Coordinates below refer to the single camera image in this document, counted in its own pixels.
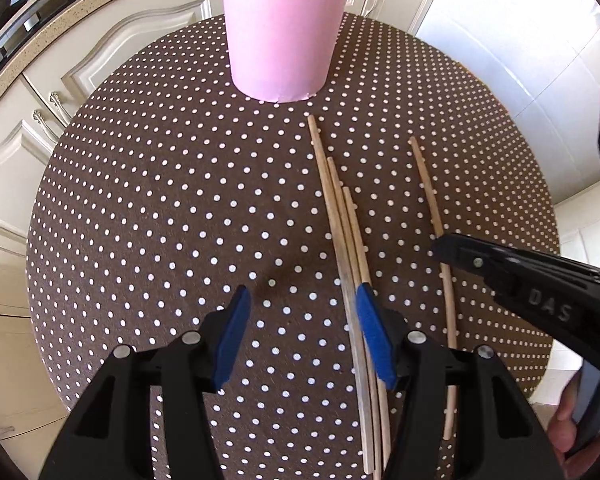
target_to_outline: wooden stick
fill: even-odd
[[[329,173],[331,175],[331,183],[333,184],[333,190],[336,195],[336,202],[338,204],[338,213],[340,215],[340,222],[344,229],[344,239],[347,245],[347,254],[349,255],[349,264],[353,275],[353,283],[356,290],[362,281],[360,280],[360,266],[358,264],[358,255],[356,253],[356,245],[353,238],[353,232],[351,224],[349,222],[349,215],[347,214],[347,205],[344,200],[344,194],[340,187],[340,179],[338,177],[338,170],[332,157],[327,158],[327,165],[329,166]],[[366,345],[365,341],[365,358],[366,358],[366,370],[367,380],[369,384],[369,394],[371,396],[371,421],[373,427],[374,436],[374,463],[376,465],[374,469],[374,478],[380,480],[382,476],[382,439],[381,439],[381,426],[380,426],[380,410],[378,403],[378,388],[376,386],[377,377],[374,371],[374,364],[371,359],[371,353]]]
[[[320,174],[320,183],[324,195],[324,203],[329,218],[329,228],[333,241],[333,249],[336,253],[336,262],[338,265],[338,274],[340,275],[340,286],[342,288],[342,298],[344,301],[344,310],[349,325],[349,340],[351,344],[351,357],[354,368],[356,369],[356,393],[358,395],[358,413],[360,415],[360,437],[362,440],[362,463],[366,474],[371,474],[374,469],[373,454],[373,425],[371,413],[371,397],[369,384],[367,380],[365,342],[360,330],[360,322],[356,314],[356,289],[353,282],[351,266],[349,263],[349,254],[344,237],[344,229],[340,221],[338,204],[330,177],[329,167],[324,155],[324,148],[318,133],[318,126],[313,116],[308,117],[309,131],[311,140],[314,144],[314,153],[318,164],[318,173]]]
[[[442,225],[442,218],[440,217],[440,210],[438,209],[436,193],[434,192],[433,184],[431,183],[429,170],[427,169],[424,157],[420,151],[418,139],[412,136],[409,139],[409,143],[413,149],[413,156],[416,159],[420,180],[424,186],[424,193],[427,197],[427,204],[429,205],[429,211],[431,213],[433,232],[437,238],[445,233],[445,229]],[[458,348],[458,335],[456,334],[456,300],[454,299],[454,285],[451,276],[451,267],[449,267],[447,264],[440,264],[440,274],[442,275],[442,289],[445,296],[446,344],[449,346],[449,348]],[[443,438],[445,440],[450,440],[453,437],[454,412],[456,410],[457,397],[458,389],[455,386],[449,386],[446,393],[445,431],[443,434]]]
[[[356,207],[353,203],[351,191],[348,187],[343,189],[344,202],[347,206],[347,215],[349,216],[349,224],[353,233],[353,243],[356,250],[356,259],[360,267],[360,283],[371,284],[371,273],[369,265],[366,261],[365,245],[362,241],[362,232],[356,215]],[[386,468],[386,463],[391,454],[391,424],[389,422],[389,405],[386,398],[386,385],[379,377],[376,378],[376,389],[378,390],[378,403],[380,412],[380,434],[382,440],[382,470]]]

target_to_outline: round table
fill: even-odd
[[[416,135],[449,231],[557,251],[531,150],[464,67],[388,25],[346,14],[315,98],[252,100],[232,85],[224,19],[168,34],[112,74],[74,117],[46,168],[29,231],[36,339],[70,408],[120,344],[138,351],[227,304],[253,306],[231,380],[206,398],[227,479],[364,478],[346,317],[314,150],[352,189],[384,306],[445,342]],[[462,348],[487,342],[526,394],[551,339],[455,272]],[[160,392],[156,478],[169,478]],[[390,394],[392,428],[400,394]],[[450,476],[452,442],[441,446]]]

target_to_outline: silver screw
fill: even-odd
[[[118,359],[124,359],[125,357],[129,357],[130,354],[131,348],[129,348],[127,345],[116,346],[113,349],[113,355],[115,355],[115,357],[117,357]]]
[[[427,336],[424,335],[420,330],[413,330],[407,334],[407,339],[413,344],[421,345],[427,340]]]
[[[491,359],[495,355],[495,352],[490,346],[481,345],[478,346],[478,355],[483,359]]]
[[[190,332],[185,332],[184,334],[182,334],[182,342],[185,345],[195,345],[199,343],[201,339],[202,336],[199,332],[196,332],[195,330],[191,330]]]

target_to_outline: chopstick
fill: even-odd
[[[340,275],[340,286],[342,288],[342,297],[344,301],[344,310],[349,325],[349,340],[351,344],[351,357],[353,366],[356,370],[356,393],[358,396],[358,413],[360,416],[360,438],[362,440],[362,463],[366,474],[371,474],[375,467],[374,464],[374,443],[373,443],[373,416],[371,413],[371,398],[368,382],[368,370],[366,367],[365,342],[360,330],[360,322],[356,314],[356,289],[352,275],[351,264],[349,261],[349,251],[347,250],[346,239],[340,213],[338,212],[338,203],[334,192],[324,147],[320,140],[318,126],[313,116],[308,117],[309,131],[314,145],[314,153],[320,174],[320,184],[324,195],[324,203],[329,218],[329,228],[333,241],[333,249],[336,253],[336,263],[338,274]]]
[[[350,223],[349,210],[345,202],[344,193],[340,187],[340,178],[338,177],[338,170],[332,157],[327,158],[327,165],[331,174],[331,183],[333,184],[333,190],[336,195],[336,203],[338,205],[338,212],[340,214],[340,222],[344,229],[344,239],[347,245],[347,254],[349,255],[349,264],[353,274],[353,283],[356,290],[362,283],[360,279],[360,263],[358,260],[358,252],[356,251],[356,243],[354,240],[354,234],[352,225]],[[374,364],[371,359],[371,353],[365,341],[365,357],[366,357],[366,370],[367,379],[369,383],[369,394],[371,397],[371,417],[372,427],[374,436],[374,463],[376,465],[374,469],[374,478],[380,479],[382,475],[382,439],[381,439],[381,425],[380,425],[380,410],[379,410],[379,399],[378,399],[378,377],[374,371]]]
[[[431,213],[431,223],[433,224],[433,232],[436,238],[441,237],[444,233],[442,218],[438,208],[438,201],[431,183],[429,170],[420,151],[418,139],[411,137],[409,139],[413,156],[416,159],[420,181],[424,187],[424,193],[427,198],[427,205]],[[440,274],[442,275],[442,289],[445,297],[445,314],[446,314],[446,345],[449,348],[458,348],[458,336],[456,334],[456,300],[454,298],[454,285],[451,276],[451,267],[447,264],[440,263]],[[449,386],[446,391],[446,415],[445,415],[445,431],[443,433],[444,440],[450,440],[453,437],[454,431],[454,412],[458,398],[458,388]]]
[[[371,284],[371,273],[369,265],[366,261],[365,245],[362,241],[362,232],[356,215],[356,206],[351,197],[351,191],[348,187],[344,187],[344,202],[347,205],[347,213],[349,216],[349,224],[353,232],[353,241],[356,250],[356,258],[358,267],[360,268],[360,282]],[[389,405],[386,397],[386,386],[382,379],[376,376],[376,389],[378,390],[378,402],[380,412],[380,434],[382,438],[382,470],[386,468],[386,463],[391,454],[391,425],[389,422]]]

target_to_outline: blue gripper pad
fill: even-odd
[[[356,309],[376,373],[386,387],[393,390],[398,377],[394,366],[393,346],[380,318],[374,294],[368,283],[358,287]]]
[[[240,349],[242,336],[247,328],[247,321],[251,313],[251,295],[246,287],[240,286],[235,291],[227,313],[229,319],[216,346],[216,369],[211,377],[216,390],[222,388],[222,385],[229,380]]]

